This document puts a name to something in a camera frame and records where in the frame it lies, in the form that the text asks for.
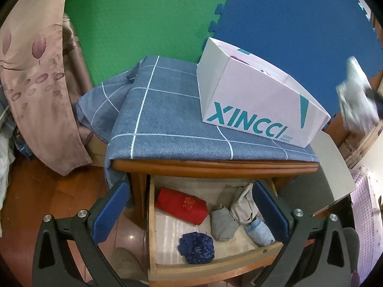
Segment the green wall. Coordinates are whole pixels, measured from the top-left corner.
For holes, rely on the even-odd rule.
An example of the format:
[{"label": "green wall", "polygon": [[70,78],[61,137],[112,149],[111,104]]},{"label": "green wall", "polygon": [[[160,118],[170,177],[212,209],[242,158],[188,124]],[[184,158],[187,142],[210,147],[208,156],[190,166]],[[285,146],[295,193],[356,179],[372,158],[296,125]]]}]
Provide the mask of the green wall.
[{"label": "green wall", "polygon": [[225,0],[66,0],[95,84],[147,55],[197,62]]}]

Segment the red folded cloth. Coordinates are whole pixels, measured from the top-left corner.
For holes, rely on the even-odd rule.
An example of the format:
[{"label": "red folded cloth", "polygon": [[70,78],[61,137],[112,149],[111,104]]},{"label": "red folded cloth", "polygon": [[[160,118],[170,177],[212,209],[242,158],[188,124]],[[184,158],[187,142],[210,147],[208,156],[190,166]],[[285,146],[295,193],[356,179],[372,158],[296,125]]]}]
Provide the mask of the red folded cloth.
[{"label": "red folded cloth", "polygon": [[154,206],[174,217],[200,225],[207,217],[206,201],[177,190],[160,188]]}]

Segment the metal screw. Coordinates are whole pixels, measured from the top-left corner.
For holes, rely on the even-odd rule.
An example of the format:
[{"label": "metal screw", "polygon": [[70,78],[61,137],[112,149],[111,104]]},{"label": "metal screw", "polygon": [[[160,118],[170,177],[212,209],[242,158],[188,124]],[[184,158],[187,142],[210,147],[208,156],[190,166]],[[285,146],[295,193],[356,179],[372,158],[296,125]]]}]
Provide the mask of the metal screw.
[{"label": "metal screw", "polygon": [[335,215],[335,214],[330,214],[330,219],[332,220],[332,221],[338,221],[338,216],[337,215]]},{"label": "metal screw", "polygon": [[48,222],[52,219],[52,216],[51,215],[45,215],[44,216],[44,222]]},{"label": "metal screw", "polygon": [[302,217],[302,216],[304,215],[303,210],[301,210],[301,209],[299,209],[299,208],[294,209],[294,210],[293,210],[293,213],[294,213],[294,215],[296,215],[297,217]]},{"label": "metal screw", "polygon": [[88,214],[88,211],[86,209],[82,209],[78,212],[77,216],[79,216],[80,218],[83,218],[85,217],[86,215]]}]

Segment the open drawer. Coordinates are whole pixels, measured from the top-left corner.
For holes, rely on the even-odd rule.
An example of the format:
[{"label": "open drawer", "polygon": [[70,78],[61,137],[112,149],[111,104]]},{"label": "open drawer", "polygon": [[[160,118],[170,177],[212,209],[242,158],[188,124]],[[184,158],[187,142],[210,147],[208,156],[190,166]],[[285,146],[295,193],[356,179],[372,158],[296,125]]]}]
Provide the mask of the open drawer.
[{"label": "open drawer", "polygon": [[275,242],[266,247],[257,246],[240,227],[227,242],[214,240],[214,260],[206,265],[186,263],[177,246],[185,233],[210,234],[210,215],[195,226],[169,216],[154,207],[160,187],[179,190],[204,199],[211,212],[217,204],[230,207],[239,186],[249,183],[245,179],[197,179],[152,176],[149,191],[149,281],[150,286],[194,286],[225,280],[270,265],[282,248]]}]

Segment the wooden floor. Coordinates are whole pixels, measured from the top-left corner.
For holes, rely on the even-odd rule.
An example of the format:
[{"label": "wooden floor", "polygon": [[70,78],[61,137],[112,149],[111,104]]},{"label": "wooden floor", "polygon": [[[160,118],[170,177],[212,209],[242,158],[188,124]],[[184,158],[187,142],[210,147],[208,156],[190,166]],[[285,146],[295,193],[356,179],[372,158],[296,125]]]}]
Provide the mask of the wooden floor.
[{"label": "wooden floor", "polygon": [[[102,167],[86,166],[62,177],[38,159],[28,161],[16,155],[6,194],[1,225],[0,253],[24,287],[31,287],[34,247],[41,220],[46,214],[55,218],[74,216],[80,209],[89,209],[107,193]],[[130,250],[147,270],[145,228],[139,228],[133,210],[124,210],[108,239],[99,246],[108,259],[115,247]],[[70,248],[85,281],[91,276],[87,271],[74,242]],[[240,286],[240,277],[226,282],[209,284],[209,287]]]}]

